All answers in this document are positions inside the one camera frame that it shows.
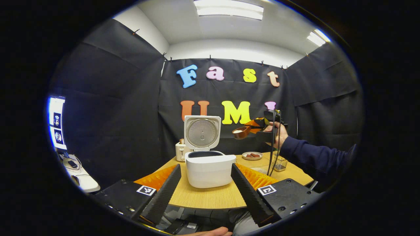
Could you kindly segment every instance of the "colorful letter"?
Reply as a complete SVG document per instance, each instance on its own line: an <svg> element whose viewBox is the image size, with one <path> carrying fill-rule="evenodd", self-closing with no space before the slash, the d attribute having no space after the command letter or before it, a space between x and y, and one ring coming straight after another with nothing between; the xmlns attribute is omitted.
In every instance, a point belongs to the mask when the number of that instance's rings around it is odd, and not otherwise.
<svg viewBox="0 0 420 236"><path fill-rule="evenodd" d="M267 107L267 109L274 110L276 108L275 102L266 102L264 105Z"/></svg>
<svg viewBox="0 0 420 236"><path fill-rule="evenodd" d="M254 83L257 80L254 69L244 69L244 80L249 83Z"/></svg>
<svg viewBox="0 0 420 236"><path fill-rule="evenodd" d="M197 69L198 68L196 65L190 65L176 72L178 75L181 76L181 79L184 82L184 85L183 85L184 88L188 88L191 85L195 84L196 81L191 79L191 77L194 79L197 78L197 74L195 73L195 70Z"/></svg>
<svg viewBox="0 0 420 236"><path fill-rule="evenodd" d="M267 75L270 77L270 82L271 82L271 84L272 84L274 87L278 87L278 86L280 86L280 83L279 83L279 82L277 82L277 80L276 80L276 78L278 78L278 75L276 75L276 74L274 73L274 71L269 72Z"/></svg>
<svg viewBox="0 0 420 236"><path fill-rule="evenodd" d="M210 103L208 101L199 101L198 105L200 105L200 115L207 115L207 105L209 105ZM186 115L191 115L192 114L192 106L194 105L193 101L182 101L181 102L181 106L182 106L182 112L181 112L181 117L182 117L182 121L185 121L185 116Z"/></svg>
<svg viewBox="0 0 420 236"><path fill-rule="evenodd" d="M223 80L225 78L223 77L223 69L218 66L210 67L209 72L207 72L206 76L209 79L217 79L217 80Z"/></svg>
<svg viewBox="0 0 420 236"><path fill-rule="evenodd" d="M246 122L251 121L249 118L249 102L241 102L238 109L236 109L232 101L223 101L222 105L225 107L225 118L223 119L222 124L232 124L231 116L235 124L238 123L239 117L241 117L241 124L245 124Z"/></svg>

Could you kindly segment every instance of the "ceiling light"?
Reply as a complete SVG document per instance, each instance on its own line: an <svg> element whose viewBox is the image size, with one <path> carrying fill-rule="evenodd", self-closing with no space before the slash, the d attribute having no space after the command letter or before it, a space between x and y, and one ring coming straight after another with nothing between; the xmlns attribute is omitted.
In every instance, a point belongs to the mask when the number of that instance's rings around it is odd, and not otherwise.
<svg viewBox="0 0 420 236"><path fill-rule="evenodd" d="M314 30L325 42L330 42L330 39L319 29Z"/></svg>
<svg viewBox="0 0 420 236"><path fill-rule="evenodd" d="M322 46L325 43L325 41L321 39L318 35L316 35L314 32L309 33L307 39L318 45L318 47Z"/></svg>
<svg viewBox="0 0 420 236"><path fill-rule="evenodd" d="M198 16L226 15L263 19L264 8L249 3L233 0L197 0L194 1L194 5Z"/></svg>

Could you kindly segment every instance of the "blue letter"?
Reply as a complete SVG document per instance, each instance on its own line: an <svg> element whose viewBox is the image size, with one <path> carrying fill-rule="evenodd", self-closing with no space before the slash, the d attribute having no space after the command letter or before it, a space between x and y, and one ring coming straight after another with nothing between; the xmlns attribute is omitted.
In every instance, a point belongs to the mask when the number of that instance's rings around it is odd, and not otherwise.
<svg viewBox="0 0 420 236"><path fill-rule="evenodd" d="M191 85L195 84L195 80L192 80L192 78L197 78L197 74L195 73L194 70L197 70L197 66L196 65L190 65L188 67L185 67L184 69L181 69L179 71L177 71L176 73L178 75L181 76L182 81L184 82L183 87L184 88L188 88Z"/></svg>

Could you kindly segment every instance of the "hand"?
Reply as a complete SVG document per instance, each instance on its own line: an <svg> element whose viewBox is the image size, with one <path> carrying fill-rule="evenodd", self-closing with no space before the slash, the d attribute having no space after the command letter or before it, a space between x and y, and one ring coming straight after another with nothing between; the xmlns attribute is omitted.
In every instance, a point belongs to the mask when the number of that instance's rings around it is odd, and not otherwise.
<svg viewBox="0 0 420 236"><path fill-rule="evenodd" d="M232 232L228 232L228 228L220 227L212 231L203 231L189 234L182 234L180 236L231 236Z"/></svg>
<svg viewBox="0 0 420 236"><path fill-rule="evenodd" d="M287 135L287 131L286 131L286 128L284 127L284 125L282 125L282 124L280 124L279 122L276 121L274 123L274 126L277 127L277 134L276 134L276 137L275 137L275 141L274 141L273 147L274 148L278 148L280 150L281 149L281 146L283 145L283 143L286 140L286 138L288 137L288 135ZM263 130L263 132L271 132L272 130L273 130L273 123L270 122L270 125L267 126L267 128L265 128Z"/></svg>

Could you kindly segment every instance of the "wire basket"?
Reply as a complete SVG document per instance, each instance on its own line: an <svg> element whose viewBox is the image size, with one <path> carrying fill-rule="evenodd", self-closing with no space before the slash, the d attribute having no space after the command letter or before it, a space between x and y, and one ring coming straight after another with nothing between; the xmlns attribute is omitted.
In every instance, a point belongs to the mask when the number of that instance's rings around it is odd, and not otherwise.
<svg viewBox="0 0 420 236"><path fill-rule="evenodd" d="M276 162L277 155L273 155L273 160L271 161L271 166L274 166L274 170L277 172L283 171L286 169L288 160L284 159L281 156L278 156Z"/></svg>

